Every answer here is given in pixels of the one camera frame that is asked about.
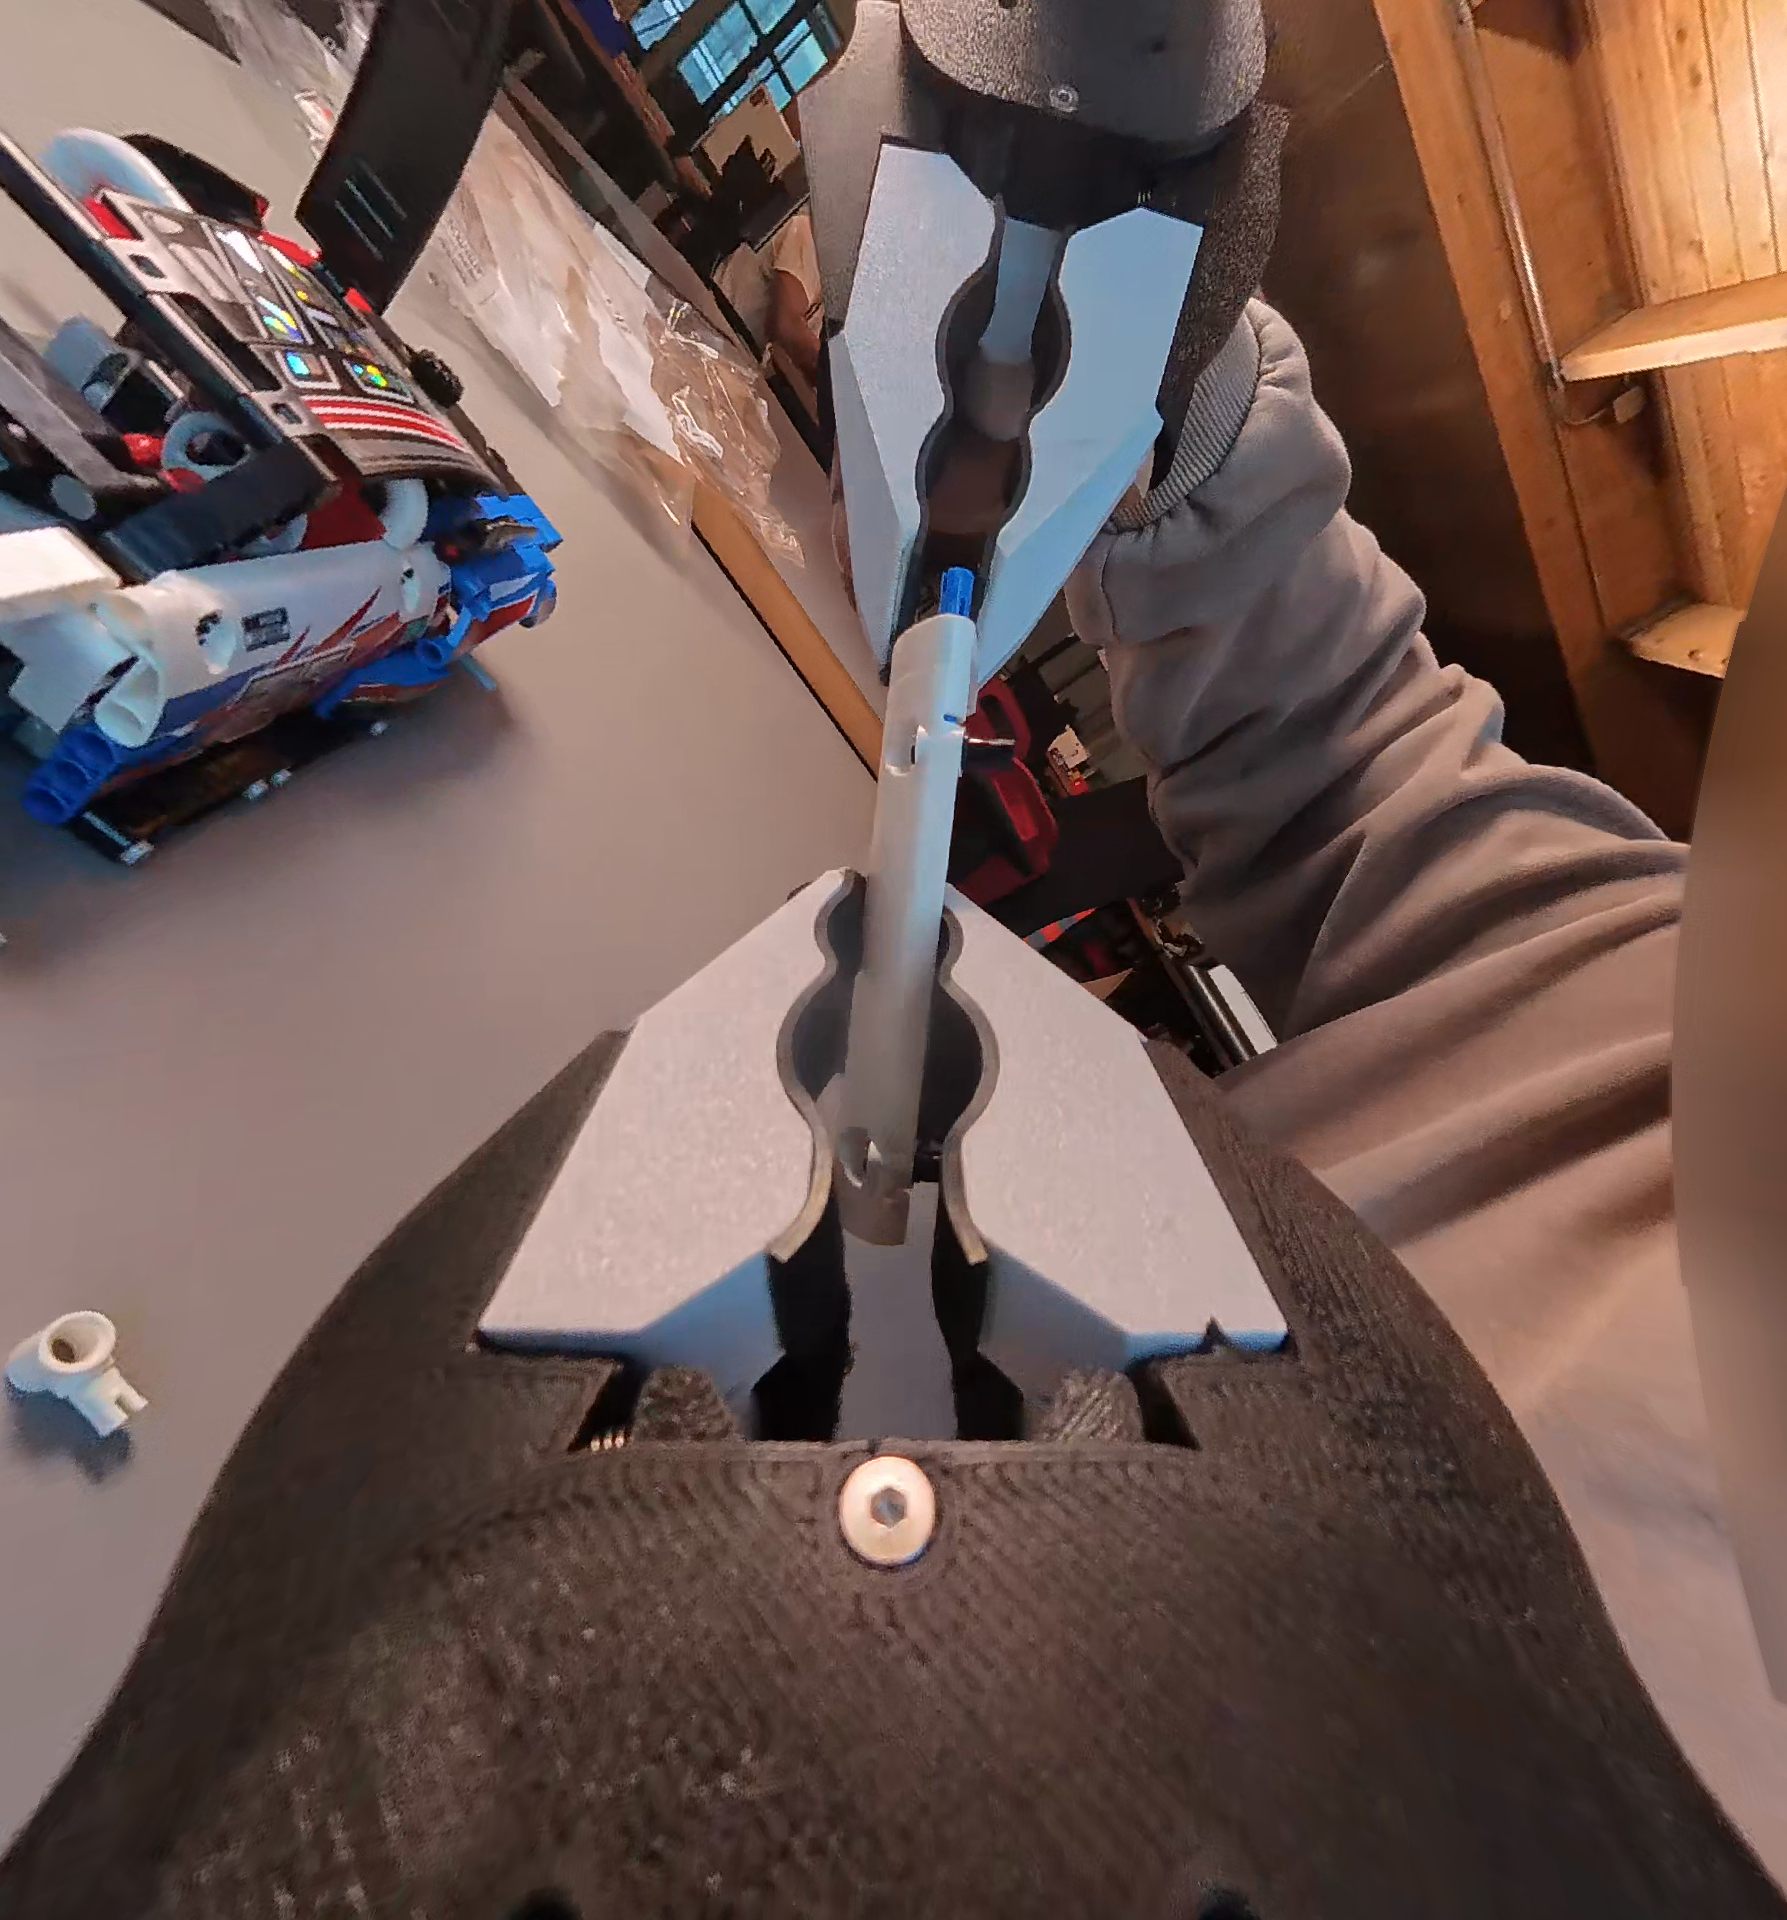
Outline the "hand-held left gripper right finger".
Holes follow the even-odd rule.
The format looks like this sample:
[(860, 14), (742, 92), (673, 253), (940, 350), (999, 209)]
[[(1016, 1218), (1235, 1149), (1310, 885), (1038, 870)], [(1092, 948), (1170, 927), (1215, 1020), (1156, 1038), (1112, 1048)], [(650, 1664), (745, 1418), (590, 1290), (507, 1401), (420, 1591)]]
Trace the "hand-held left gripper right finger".
[(1227, 1191), (1146, 1040), (947, 890), (919, 1142), (932, 1302), (960, 1392), (1288, 1344)]

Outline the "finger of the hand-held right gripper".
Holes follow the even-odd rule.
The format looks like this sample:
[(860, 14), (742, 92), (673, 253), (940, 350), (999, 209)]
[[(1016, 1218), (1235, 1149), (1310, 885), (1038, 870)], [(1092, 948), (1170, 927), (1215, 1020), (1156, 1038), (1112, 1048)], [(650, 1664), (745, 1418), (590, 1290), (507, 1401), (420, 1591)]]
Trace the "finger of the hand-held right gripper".
[(1199, 224), (1156, 209), (1064, 241), (1049, 285), (1064, 360), (1027, 422), (1024, 491), (993, 543), (974, 681), (1023, 646), (1146, 463), (1200, 241)]
[(952, 329), (998, 231), (999, 212), (952, 155), (883, 142), (830, 343), (853, 595), (879, 680), (923, 597), (932, 472), (954, 413)]

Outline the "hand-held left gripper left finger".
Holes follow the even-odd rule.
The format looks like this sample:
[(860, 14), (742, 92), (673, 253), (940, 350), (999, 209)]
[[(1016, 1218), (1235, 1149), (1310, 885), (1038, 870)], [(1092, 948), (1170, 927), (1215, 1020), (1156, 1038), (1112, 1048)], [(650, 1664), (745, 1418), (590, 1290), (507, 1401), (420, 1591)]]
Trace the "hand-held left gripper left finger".
[(652, 1006), (482, 1310), (501, 1350), (689, 1367), (752, 1397), (846, 1355), (834, 1083), (863, 882), (838, 870)]

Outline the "red and white lego panel assembly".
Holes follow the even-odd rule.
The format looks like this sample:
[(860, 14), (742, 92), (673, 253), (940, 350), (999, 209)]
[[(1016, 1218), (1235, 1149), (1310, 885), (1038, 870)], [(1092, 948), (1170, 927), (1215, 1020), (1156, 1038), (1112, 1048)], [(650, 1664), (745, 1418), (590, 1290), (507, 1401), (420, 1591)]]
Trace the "red and white lego panel assembly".
[(863, 949), (843, 1062), (834, 1191), (846, 1236), (904, 1246), (940, 946), (964, 948), (950, 912), (950, 837), (974, 706), (974, 573), (947, 568), (940, 608), (889, 651)]

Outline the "person's right forearm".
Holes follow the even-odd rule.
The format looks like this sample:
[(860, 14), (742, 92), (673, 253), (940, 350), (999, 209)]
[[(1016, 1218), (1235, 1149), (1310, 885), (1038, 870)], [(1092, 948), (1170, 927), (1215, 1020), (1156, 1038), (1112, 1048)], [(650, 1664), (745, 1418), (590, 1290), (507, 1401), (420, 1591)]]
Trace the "person's right forearm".
[(1170, 481), (1064, 588), (1202, 942), (1279, 1045), (1231, 1097), (1400, 1250), (1598, 1259), (1673, 1231), (1687, 847), (1503, 744), (1345, 509), (1290, 324), (1252, 300)]

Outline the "small white lego connector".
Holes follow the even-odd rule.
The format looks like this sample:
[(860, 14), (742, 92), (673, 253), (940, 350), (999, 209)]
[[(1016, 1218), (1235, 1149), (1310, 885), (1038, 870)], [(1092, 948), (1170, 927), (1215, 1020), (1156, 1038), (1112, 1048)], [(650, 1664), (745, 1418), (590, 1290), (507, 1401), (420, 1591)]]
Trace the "small white lego connector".
[(117, 1329), (95, 1309), (61, 1314), (21, 1342), (3, 1370), (22, 1397), (66, 1403), (98, 1438), (123, 1431), (147, 1399), (117, 1370)]

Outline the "lego race car model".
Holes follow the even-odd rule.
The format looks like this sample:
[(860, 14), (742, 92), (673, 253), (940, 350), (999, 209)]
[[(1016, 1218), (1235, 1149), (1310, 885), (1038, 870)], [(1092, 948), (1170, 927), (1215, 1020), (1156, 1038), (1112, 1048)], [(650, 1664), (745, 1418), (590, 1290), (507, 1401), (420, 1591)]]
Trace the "lego race car model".
[(192, 154), (0, 130), (0, 191), (116, 309), (0, 318), (0, 740), (22, 808), (112, 865), (255, 803), (553, 615), (562, 535), (452, 368), (298, 221)]

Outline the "crumpled clear plastic bags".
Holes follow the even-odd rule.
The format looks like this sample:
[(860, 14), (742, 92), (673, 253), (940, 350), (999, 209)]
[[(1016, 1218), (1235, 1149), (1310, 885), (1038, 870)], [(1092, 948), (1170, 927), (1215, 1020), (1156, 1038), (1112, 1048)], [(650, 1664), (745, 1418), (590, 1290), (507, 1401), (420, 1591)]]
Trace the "crumpled clear plastic bags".
[(420, 256), (425, 276), (516, 372), (546, 431), (673, 543), (714, 497), (772, 565), (805, 565), (776, 512), (780, 442), (752, 358), (492, 121)]

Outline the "person's beige sweatshirt torso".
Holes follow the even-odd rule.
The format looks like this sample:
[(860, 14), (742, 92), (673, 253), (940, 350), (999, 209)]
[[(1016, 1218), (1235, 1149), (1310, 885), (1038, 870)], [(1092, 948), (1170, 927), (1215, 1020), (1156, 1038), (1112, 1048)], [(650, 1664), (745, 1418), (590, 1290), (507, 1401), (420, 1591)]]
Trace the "person's beige sweatshirt torso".
[(1222, 1093), (1387, 1239), (1554, 1482), (1623, 1652), (1787, 1896), (1787, 1705), (1762, 1664), (1673, 1239), (1670, 1028), (1378, 1112), (1304, 1045)]

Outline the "wooden wall shelf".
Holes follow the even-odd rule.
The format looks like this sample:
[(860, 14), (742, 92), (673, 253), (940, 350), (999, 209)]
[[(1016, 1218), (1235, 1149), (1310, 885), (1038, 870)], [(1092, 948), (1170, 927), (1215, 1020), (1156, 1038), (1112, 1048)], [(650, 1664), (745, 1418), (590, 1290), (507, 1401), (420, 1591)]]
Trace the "wooden wall shelf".
[(1559, 358), (1564, 382), (1621, 379), (1787, 350), (1787, 273), (1640, 306)]

